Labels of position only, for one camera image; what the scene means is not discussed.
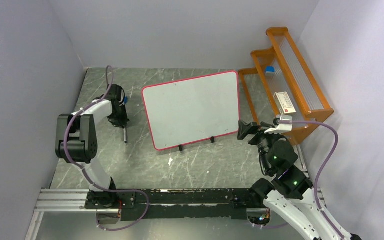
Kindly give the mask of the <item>pink framed whiteboard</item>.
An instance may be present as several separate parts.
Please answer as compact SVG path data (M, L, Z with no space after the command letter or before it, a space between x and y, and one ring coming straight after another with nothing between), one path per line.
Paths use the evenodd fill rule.
M234 134L240 120L235 70L145 86L144 110L157 151Z

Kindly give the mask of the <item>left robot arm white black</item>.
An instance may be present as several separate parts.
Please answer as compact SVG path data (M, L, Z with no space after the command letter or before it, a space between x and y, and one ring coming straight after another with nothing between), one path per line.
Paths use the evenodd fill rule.
M55 153L58 158L74 165L89 185L86 201L93 207L112 208L119 201L114 180L106 173L98 160L96 125L104 119L115 128L123 130L126 143L129 118L127 97L119 85L110 85L107 92L90 105L57 118Z

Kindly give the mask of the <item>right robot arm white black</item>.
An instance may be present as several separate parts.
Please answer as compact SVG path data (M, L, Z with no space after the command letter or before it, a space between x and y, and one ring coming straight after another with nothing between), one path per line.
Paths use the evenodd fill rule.
M275 118L273 124L239 120L237 139L253 136L248 144L257 147L261 171L272 178L261 178L250 188L250 202L274 211L306 240L359 240L320 202L318 181L311 181L295 165L299 156L284 134L294 124L304 123L286 115Z

